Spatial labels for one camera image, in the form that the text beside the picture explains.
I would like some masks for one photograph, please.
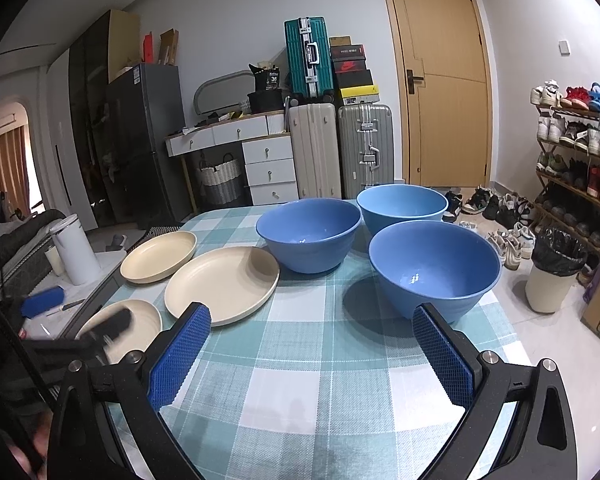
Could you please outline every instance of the beige suitcase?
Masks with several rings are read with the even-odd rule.
[[[289,127],[299,197],[342,198],[335,107],[311,104],[290,108]]]

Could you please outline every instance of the checkered tablecloth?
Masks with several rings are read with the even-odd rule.
[[[264,246],[255,225],[271,207],[212,211],[183,229],[198,237],[196,256]],[[447,399],[411,323],[382,296],[369,239],[361,226],[344,262],[325,274],[281,268],[260,310],[212,330],[175,402],[160,410],[207,479],[416,479],[444,444],[463,410]],[[122,286],[109,303],[150,301],[168,328],[167,281]],[[528,364],[492,292],[455,328],[480,350]],[[511,413],[503,410],[472,478],[490,468]]]

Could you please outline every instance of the metal screw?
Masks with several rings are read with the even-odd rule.
[[[77,372],[80,368],[82,368],[82,361],[80,359],[74,359],[69,363],[70,372]]]
[[[492,352],[491,350],[482,352],[482,358],[485,362],[489,363],[490,365],[494,365],[500,360],[498,354],[496,354],[496,352]]]
[[[542,366],[544,366],[544,368],[546,368],[550,372],[555,371],[555,369],[557,368],[557,366],[555,365],[555,363],[553,361],[551,361],[551,359],[543,359]]]
[[[132,350],[125,355],[125,361],[127,363],[136,364],[142,359],[142,351],[141,350]]]

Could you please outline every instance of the silver suitcase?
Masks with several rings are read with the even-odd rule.
[[[332,104],[311,104],[289,109],[298,196],[342,198]]]
[[[345,198],[394,182],[394,126],[386,105],[361,104],[338,110]]]

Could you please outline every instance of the wooden door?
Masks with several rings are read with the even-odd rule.
[[[484,184],[491,95],[474,0],[387,0],[387,5],[405,180],[440,187]]]

